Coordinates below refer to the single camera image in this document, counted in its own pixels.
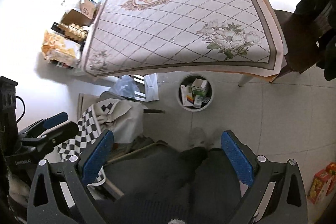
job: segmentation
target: plastic bag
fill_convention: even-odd
[[[118,78],[117,82],[109,89],[109,92],[127,98],[135,98],[135,91],[140,92],[136,82],[129,75],[123,75]]]

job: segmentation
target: table leg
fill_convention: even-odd
[[[239,82],[238,82],[238,86],[243,86],[246,83],[248,83],[249,81],[251,81],[253,79],[253,76],[250,75],[242,75]]]

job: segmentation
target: tile floor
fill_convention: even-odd
[[[166,113],[145,115],[147,136],[184,150],[192,128],[203,128],[209,138],[231,129],[258,155],[279,162],[297,160],[306,192],[313,175],[336,161],[336,80],[327,82],[320,68],[291,73],[272,84],[255,78],[241,88],[240,75],[201,72],[212,83],[215,97],[200,112],[186,111],[177,103],[179,82],[187,74],[158,75],[160,100],[147,106]],[[308,202],[310,223],[319,218],[332,196],[318,205]]]

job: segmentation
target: diamond grid pattern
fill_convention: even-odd
[[[207,49],[201,35],[196,34],[205,23],[216,19],[240,24],[241,29],[256,32],[266,40],[251,0],[170,0],[167,4],[135,11],[121,8],[125,2],[127,0],[107,0],[91,44],[96,53],[114,49],[114,56],[109,56],[106,61],[108,68],[105,72],[151,65],[223,61],[225,55]],[[251,48],[253,51],[250,49],[244,57],[246,61],[268,62],[267,41]],[[89,66],[95,61],[96,57],[90,53]]]

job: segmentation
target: checkered cloth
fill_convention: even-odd
[[[111,110],[112,104],[103,105],[102,110]],[[79,156],[86,146],[90,143],[93,144],[96,138],[101,134],[100,125],[97,122],[95,110],[93,105],[90,106],[82,115],[82,118],[77,122],[79,132],[73,139],[69,139],[61,143],[57,147],[57,151],[61,156],[61,161],[68,160],[72,155]],[[94,186],[101,185],[105,182],[105,173],[103,168],[100,169],[98,177],[93,182]]]

